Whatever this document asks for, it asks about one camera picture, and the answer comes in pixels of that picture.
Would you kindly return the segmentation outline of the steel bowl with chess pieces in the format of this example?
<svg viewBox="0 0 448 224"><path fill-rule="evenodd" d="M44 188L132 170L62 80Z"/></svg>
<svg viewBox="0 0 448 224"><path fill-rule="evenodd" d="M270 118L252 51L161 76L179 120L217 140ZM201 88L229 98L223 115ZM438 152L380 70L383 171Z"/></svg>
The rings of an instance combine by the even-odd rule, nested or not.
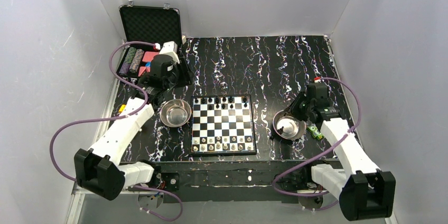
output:
<svg viewBox="0 0 448 224"><path fill-rule="evenodd" d="M273 117L272 127L276 135L290 141L297 140L306 133L306 122L294 118L283 110Z"/></svg>

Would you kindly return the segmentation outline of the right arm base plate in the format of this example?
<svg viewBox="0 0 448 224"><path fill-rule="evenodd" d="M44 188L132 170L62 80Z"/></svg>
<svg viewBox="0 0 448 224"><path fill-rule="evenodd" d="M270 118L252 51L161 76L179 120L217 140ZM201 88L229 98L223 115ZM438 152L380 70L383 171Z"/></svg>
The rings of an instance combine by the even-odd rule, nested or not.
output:
<svg viewBox="0 0 448 224"><path fill-rule="evenodd" d="M308 171L294 171L280 178L277 182L277 185L289 192L299 191L299 190L307 190L311 189L312 191L323 191L324 187L320 184L317 184L311 179L311 173Z"/></svg>

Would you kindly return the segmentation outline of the black and white chessboard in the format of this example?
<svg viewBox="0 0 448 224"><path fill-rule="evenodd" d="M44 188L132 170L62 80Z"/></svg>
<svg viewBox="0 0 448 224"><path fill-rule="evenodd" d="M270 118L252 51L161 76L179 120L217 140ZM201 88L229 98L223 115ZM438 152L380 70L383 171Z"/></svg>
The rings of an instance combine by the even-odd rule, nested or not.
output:
<svg viewBox="0 0 448 224"><path fill-rule="evenodd" d="M255 155L255 125L250 95L191 97L191 154Z"/></svg>

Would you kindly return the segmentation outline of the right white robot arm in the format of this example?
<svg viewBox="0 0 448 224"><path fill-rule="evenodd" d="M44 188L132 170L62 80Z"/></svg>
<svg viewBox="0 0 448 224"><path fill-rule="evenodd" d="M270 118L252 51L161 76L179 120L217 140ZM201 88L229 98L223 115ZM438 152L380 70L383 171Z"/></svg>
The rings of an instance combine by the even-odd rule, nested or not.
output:
<svg viewBox="0 0 448 224"><path fill-rule="evenodd" d="M311 178L338 199L344 217L349 221L389 218L393 213L396 179L382 171L357 141L353 126L331 105L329 88L316 78L299 93L287 108L294 118L310 121L330 143L344 173L327 164L311 166Z"/></svg>

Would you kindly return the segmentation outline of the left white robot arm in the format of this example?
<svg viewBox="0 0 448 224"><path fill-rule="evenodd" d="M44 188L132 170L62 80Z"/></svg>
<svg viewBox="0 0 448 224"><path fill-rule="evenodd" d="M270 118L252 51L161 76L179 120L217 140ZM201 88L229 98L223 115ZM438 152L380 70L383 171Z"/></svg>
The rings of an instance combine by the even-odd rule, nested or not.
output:
<svg viewBox="0 0 448 224"><path fill-rule="evenodd" d="M149 161L122 165L128 145L143 125L154 116L174 88L190 85L192 72L185 58L158 54L132 90L121 113L107 131L88 150L74 155L77 185L107 200L115 199L123 189L148 183L154 174Z"/></svg>

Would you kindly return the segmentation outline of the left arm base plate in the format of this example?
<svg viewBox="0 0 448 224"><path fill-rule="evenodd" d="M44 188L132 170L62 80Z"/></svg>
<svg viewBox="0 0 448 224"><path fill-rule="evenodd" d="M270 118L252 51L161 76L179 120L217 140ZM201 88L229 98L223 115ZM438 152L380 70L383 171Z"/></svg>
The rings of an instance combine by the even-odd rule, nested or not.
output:
<svg viewBox="0 0 448 224"><path fill-rule="evenodd" d="M170 192L176 192L180 189L180 177L178 173L163 173L161 171L155 171L149 182L131 184L131 182L135 181L135 175L125 175L125 185L122 191L139 191L139 189L134 188L136 185Z"/></svg>

